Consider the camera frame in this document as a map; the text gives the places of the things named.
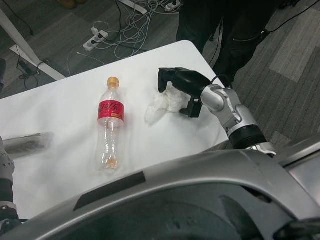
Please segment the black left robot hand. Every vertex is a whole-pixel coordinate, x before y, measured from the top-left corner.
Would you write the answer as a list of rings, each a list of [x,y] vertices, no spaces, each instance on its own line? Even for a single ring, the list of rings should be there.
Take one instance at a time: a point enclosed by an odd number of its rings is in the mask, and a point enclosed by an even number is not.
[[[3,58],[0,58],[0,92],[2,92],[4,88],[3,79],[6,72],[6,61]]]

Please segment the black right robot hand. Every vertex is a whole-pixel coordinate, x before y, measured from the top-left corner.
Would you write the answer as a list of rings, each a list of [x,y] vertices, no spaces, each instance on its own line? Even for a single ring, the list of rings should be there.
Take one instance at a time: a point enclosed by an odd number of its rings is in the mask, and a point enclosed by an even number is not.
[[[163,93],[169,82],[175,89],[190,96],[187,107],[181,108],[179,112],[189,118],[198,118],[202,109],[201,94],[211,81],[194,70],[182,67],[159,68],[158,91]]]

